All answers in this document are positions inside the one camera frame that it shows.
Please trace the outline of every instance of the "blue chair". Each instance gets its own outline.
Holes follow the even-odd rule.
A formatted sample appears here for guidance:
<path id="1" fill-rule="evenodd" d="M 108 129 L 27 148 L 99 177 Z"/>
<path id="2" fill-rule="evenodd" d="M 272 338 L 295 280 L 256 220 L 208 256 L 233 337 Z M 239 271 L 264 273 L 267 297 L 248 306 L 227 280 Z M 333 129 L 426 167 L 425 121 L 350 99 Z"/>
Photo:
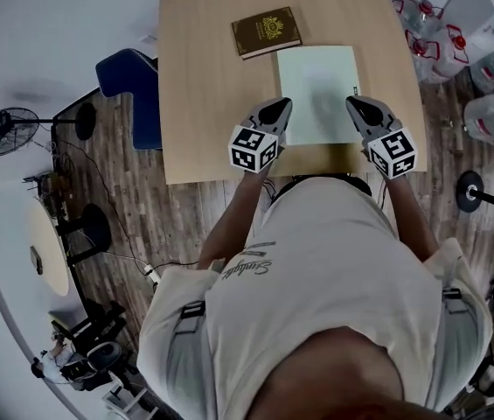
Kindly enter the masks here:
<path id="1" fill-rule="evenodd" d="M 132 144 L 137 150 L 161 149 L 159 123 L 159 79 L 157 60 L 127 48 L 109 56 L 95 66 L 101 92 L 117 96 L 129 92 L 134 96 Z"/>

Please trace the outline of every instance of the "brown book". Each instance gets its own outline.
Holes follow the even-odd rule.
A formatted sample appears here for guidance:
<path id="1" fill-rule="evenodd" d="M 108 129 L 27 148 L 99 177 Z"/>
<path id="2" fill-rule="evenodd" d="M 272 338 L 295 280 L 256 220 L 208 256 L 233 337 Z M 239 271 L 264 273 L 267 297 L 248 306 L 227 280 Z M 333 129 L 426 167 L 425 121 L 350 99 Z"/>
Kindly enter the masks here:
<path id="1" fill-rule="evenodd" d="M 243 18 L 231 24 L 242 59 L 302 43 L 296 20 L 288 6 Z"/>

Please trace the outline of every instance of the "hair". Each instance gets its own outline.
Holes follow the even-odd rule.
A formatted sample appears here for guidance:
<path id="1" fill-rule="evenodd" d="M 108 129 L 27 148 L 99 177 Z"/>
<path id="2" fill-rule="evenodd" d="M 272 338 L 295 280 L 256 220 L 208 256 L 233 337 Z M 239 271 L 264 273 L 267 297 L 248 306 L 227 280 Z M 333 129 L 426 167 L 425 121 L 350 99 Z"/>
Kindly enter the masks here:
<path id="1" fill-rule="evenodd" d="M 40 361 L 37 358 L 33 358 L 33 363 L 31 364 L 31 371 L 37 378 L 45 378 L 43 371 L 37 367 Z"/>

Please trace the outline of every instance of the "round base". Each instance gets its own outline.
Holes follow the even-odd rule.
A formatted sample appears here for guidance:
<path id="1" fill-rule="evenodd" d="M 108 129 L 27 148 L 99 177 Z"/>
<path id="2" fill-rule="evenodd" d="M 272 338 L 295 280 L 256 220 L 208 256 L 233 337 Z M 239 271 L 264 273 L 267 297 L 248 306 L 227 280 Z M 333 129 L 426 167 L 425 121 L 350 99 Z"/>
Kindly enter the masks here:
<path id="1" fill-rule="evenodd" d="M 107 216 L 95 204 L 87 204 L 81 217 L 86 220 L 83 233 L 92 243 L 91 245 L 96 246 L 101 252 L 106 252 L 112 241 Z"/>
<path id="2" fill-rule="evenodd" d="M 86 102 L 78 109 L 75 122 L 75 133 L 79 140 L 88 140 L 95 129 L 95 107 Z"/>
<path id="3" fill-rule="evenodd" d="M 467 171 L 456 182 L 456 204 L 463 212 L 471 214 L 482 201 L 470 195 L 470 190 L 484 191 L 484 182 L 477 172 Z"/>

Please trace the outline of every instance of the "round white table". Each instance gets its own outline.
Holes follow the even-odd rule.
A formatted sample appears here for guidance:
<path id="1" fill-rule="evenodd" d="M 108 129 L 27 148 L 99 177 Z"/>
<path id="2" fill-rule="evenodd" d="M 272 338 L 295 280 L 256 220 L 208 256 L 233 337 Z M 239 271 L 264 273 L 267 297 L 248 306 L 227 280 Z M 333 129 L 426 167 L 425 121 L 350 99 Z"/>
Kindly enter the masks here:
<path id="1" fill-rule="evenodd" d="M 78 255 L 67 256 L 62 236 L 80 229 L 91 239 L 92 247 Z M 29 238 L 41 261 L 41 276 L 60 296 L 66 296 L 70 288 L 70 266 L 108 250 L 111 243 L 108 220 L 99 207 L 88 204 L 77 220 L 56 225 L 38 198 L 32 199 L 29 208 Z"/>

